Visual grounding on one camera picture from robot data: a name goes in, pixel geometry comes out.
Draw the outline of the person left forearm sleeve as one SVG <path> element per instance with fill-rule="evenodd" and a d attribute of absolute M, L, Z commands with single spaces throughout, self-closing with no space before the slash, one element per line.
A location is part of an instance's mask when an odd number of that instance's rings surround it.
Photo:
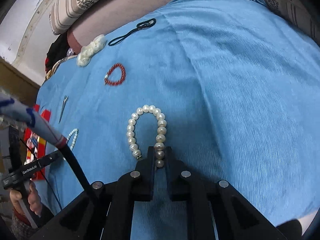
<path fill-rule="evenodd" d="M 35 207 L 37 211 L 41 211 L 40 218 L 44 218 L 44 223 L 47 223 L 54 217 L 51 210 L 42 203 L 40 198 L 36 197 L 35 201 L 31 200 L 31 202 L 32 207 Z M 14 207 L 12 214 L 11 231 L 17 239 L 29 239 L 39 230 L 39 228 L 34 229 L 31 226 L 29 220 L 23 214 L 17 198 L 12 199 L 12 204 L 14 205 Z"/>

